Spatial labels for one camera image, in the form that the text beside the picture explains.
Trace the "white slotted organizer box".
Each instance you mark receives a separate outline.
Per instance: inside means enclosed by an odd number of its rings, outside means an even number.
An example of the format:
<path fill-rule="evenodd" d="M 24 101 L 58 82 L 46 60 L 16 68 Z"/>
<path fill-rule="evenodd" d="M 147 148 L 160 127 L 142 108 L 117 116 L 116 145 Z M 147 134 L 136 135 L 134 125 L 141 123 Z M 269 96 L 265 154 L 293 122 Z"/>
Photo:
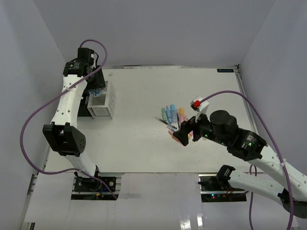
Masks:
<path fill-rule="evenodd" d="M 89 95 L 88 110 L 92 117 L 96 116 L 108 116 L 111 119 L 115 110 L 115 90 L 111 81 L 106 81 L 106 86 L 103 88 L 104 94 L 98 97 L 92 97 Z"/>

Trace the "light blue L-point highlighter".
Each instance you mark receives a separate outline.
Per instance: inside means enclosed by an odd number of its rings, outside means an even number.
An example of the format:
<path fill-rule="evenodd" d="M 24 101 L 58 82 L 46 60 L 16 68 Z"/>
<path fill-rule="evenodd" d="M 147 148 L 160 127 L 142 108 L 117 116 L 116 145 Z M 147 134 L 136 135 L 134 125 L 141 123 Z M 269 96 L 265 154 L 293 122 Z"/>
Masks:
<path fill-rule="evenodd" d="M 170 105 L 170 110 L 171 110 L 172 122 L 176 122 L 177 121 L 177 113 L 176 113 L 176 107 L 175 107 L 174 104 Z"/>

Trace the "green capped highlighter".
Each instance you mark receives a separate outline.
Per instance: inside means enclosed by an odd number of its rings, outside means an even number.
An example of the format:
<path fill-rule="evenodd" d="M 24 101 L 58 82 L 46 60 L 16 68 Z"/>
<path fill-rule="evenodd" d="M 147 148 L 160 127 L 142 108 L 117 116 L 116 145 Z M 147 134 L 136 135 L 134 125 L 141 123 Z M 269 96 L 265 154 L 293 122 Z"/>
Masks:
<path fill-rule="evenodd" d="M 162 115 L 162 120 L 163 121 L 168 121 L 168 117 L 167 117 L 167 113 L 166 113 L 166 109 L 165 108 L 161 109 L 161 115 Z"/>

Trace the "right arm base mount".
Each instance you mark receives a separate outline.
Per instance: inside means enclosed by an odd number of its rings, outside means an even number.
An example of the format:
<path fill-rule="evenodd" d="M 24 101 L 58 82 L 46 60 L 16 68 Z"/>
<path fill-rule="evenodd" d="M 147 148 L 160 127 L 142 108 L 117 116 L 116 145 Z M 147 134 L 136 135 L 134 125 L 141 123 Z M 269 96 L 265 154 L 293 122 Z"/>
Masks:
<path fill-rule="evenodd" d="M 216 175 L 199 174 L 201 201 L 203 203 L 246 202 L 247 191 L 222 185 Z"/>

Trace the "black slotted organizer box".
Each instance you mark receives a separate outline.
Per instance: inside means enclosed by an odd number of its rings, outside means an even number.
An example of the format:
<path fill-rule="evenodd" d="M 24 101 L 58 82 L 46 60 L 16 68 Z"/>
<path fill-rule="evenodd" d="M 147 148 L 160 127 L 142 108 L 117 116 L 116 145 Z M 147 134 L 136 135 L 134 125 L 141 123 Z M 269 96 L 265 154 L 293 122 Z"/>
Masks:
<path fill-rule="evenodd" d="M 80 106 L 78 110 L 78 117 L 91 117 L 91 113 L 89 112 L 88 106 L 89 96 L 83 96 L 80 101 Z"/>

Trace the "blue uncapped highlighter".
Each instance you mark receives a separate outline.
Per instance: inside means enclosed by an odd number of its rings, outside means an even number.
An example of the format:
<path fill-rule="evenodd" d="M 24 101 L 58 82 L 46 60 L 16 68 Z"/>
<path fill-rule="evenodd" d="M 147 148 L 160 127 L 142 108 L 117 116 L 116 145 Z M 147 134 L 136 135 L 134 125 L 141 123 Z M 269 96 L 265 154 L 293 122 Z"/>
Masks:
<path fill-rule="evenodd" d="M 171 110 L 169 109 L 168 106 L 166 106 L 166 115 L 167 115 L 168 123 L 171 124 L 172 123 L 172 116 L 171 116 Z"/>

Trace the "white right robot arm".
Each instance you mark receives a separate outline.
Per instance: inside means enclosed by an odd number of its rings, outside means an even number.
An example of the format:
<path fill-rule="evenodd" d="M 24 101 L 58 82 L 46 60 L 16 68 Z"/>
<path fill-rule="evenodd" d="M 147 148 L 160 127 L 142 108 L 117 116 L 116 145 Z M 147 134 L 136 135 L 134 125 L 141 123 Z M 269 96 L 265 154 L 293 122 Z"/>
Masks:
<path fill-rule="evenodd" d="M 228 153 L 256 166 L 271 180 L 260 179 L 243 173 L 233 166 L 223 165 L 217 175 L 202 182 L 205 188 L 228 191 L 244 189 L 269 198 L 280 204 L 294 216 L 307 217 L 307 177 L 288 163 L 280 163 L 277 153 L 256 133 L 239 128 L 237 120 L 227 111 L 218 110 L 209 117 L 201 114 L 181 123 L 173 135 L 186 146 L 188 135 L 193 133 L 193 141 L 201 138 L 225 146 Z"/>

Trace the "purple gel pen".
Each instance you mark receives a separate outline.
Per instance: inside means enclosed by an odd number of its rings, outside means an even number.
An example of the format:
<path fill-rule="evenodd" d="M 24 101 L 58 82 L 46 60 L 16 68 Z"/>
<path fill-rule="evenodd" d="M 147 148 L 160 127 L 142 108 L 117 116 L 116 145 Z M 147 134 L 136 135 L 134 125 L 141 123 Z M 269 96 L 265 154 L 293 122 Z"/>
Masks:
<path fill-rule="evenodd" d="M 178 129 L 180 129 L 180 119 L 179 119 L 179 113 L 176 113 L 177 115 L 177 125 L 178 125 Z"/>

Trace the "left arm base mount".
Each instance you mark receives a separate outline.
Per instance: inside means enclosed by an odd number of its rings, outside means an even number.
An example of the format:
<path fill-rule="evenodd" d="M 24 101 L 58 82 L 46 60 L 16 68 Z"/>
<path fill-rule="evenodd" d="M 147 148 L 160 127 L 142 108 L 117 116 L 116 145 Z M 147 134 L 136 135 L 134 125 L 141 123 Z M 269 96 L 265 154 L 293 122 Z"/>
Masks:
<path fill-rule="evenodd" d="M 98 176 L 97 181 L 91 178 L 75 177 L 71 200 L 115 201 L 120 192 L 119 178 Z"/>

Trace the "orange capped highlighter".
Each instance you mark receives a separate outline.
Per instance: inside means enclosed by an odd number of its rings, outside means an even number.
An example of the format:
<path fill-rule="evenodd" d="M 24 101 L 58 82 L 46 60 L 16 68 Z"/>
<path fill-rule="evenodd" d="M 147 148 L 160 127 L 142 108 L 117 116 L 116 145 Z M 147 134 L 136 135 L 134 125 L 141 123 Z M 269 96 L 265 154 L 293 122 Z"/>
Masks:
<path fill-rule="evenodd" d="M 183 122 L 185 120 L 185 111 L 184 108 L 179 108 L 179 121 Z"/>

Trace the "blue white tape roll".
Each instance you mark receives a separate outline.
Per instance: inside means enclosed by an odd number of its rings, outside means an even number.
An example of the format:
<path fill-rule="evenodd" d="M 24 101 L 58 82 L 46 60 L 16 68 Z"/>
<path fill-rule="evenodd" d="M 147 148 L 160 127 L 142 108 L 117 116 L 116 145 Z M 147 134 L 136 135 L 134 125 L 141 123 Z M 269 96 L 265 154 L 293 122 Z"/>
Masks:
<path fill-rule="evenodd" d="M 88 90 L 89 95 L 92 97 L 98 97 L 102 94 L 104 94 L 104 90 L 102 88 L 97 88 L 97 89 L 90 89 Z"/>

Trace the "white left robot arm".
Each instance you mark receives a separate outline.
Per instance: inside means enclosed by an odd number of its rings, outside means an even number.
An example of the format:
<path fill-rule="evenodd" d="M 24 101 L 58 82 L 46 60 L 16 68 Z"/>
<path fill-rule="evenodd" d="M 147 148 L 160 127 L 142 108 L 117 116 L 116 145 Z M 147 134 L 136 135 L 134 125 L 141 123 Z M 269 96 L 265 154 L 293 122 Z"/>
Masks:
<path fill-rule="evenodd" d="M 78 48 L 77 58 L 67 62 L 63 71 L 63 95 L 49 125 L 43 126 L 43 134 L 51 149 L 68 159 L 78 175 L 89 175 L 85 186 L 90 191 L 101 187 L 101 179 L 95 175 L 97 166 L 85 152 L 86 137 L 77 128 L 77 117 L 82 100 L 90 93 L 100 95 L 106 83 L 92 49 Z"/>

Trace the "black gel pen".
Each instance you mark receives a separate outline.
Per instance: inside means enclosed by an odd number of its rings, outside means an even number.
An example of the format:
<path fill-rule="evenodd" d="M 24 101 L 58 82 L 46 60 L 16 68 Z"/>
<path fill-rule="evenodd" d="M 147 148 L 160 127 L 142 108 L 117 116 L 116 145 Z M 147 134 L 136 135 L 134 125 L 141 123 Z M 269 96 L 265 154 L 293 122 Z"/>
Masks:
<path fill-rule="evenodd" d="M 176 126 L 174 126 L 174 125 L 168 123 L 167 121 L 165 121 L 165 120 L 163 120 L 163 119 L 161 119 L 161 118 L 158 118 L 158 117 L 156 117 L 156 116 L 155 116 L 155 119 L 158 120 L 159 122 L 161 122 L 161 123 L 163 123 L 163 124 L 165 124 L 165 125 L 171 127 L 172 129 L 177 130 L 177 127 L 176 127 Z"/>

